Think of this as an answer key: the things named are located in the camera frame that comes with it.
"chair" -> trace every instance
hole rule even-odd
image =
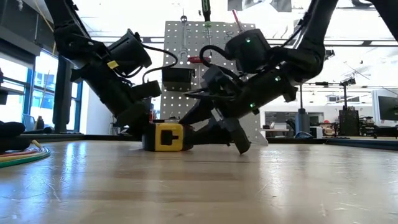
[[[35,129],[35,118],[29,114],[22,114],[26,131],[33,131]]]

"cable bundle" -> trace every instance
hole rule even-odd
[[[50,150],[42,147],[36,140],[32,141],[37,149],[27,148],[22,152],[0,154],[0,168],[33,162],[50,156]]]

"pegboard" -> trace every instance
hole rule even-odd
[[[224,49],[227,41],[239,34],[236,24],[225,22],[212,22],[210,29],[210,42],[212,45]],[[242,24],[245,30],[255,29],[254,24]],[[207,67],[202,64],[192,64],[187,61],[188,57],[199,56],[199,51],[202,47],[209,44],[207,29],[204,22],[190,22],[188,18],[186,26],[186,48],[188,55],[179,56],[179,52],[183,45],[183,25],[180,21],[166,21],[165,23],[165,41],[164,48],[178,57],[178,64],[175,68],[192,68],[195,69],[195,77],[192,78],[191,88],[182,91],[194,90],[200,88],[200,83],[203,81],[202,75],[207,71]],[[229,61],[223,58],[220,54],[210,51],[205,52],[205,57],[211,57],[211,62],[217,65],[226,67],[233,72],[236,71],[234,61]],[[164,65],[170,65],[174,59],[169,55],[164,56]],[[196,103],[196,99],[188,98],[180,91],[167,91],[162,86],[162,99],[160,102],[160,118],[167,119],[171,116],[182,118],[190,108]],[[260,115],[254,116],[249,114],[240,120],[241,126],[245,130],[248,138],[252,142],[258,142],[260,129]],[[202,121],[193,125],[199,129],[206,125],[207,121]]]

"tape measure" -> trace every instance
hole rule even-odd
[[[142,136],[142,147],[146,151],[179,152],[193,146],[184,144],[189,130],[178,123],[152,123]]]

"green cable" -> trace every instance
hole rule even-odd
[[[31,156],[31,157],[23,158],[23,159],[16,159],[13,161],[0,162],[0,168],[15,166],[15,165],[19,165],[19,164],[28,163],[28,162],[33,162],[33,161],[37,161],[39,159],[43,159],[43,158],[50,156],[51,153],[50,153],[49,149],[47,149],[46,147],[43,147],[42,149],[44,151],[40,152],[39,155],[36,155],[36,156]]]

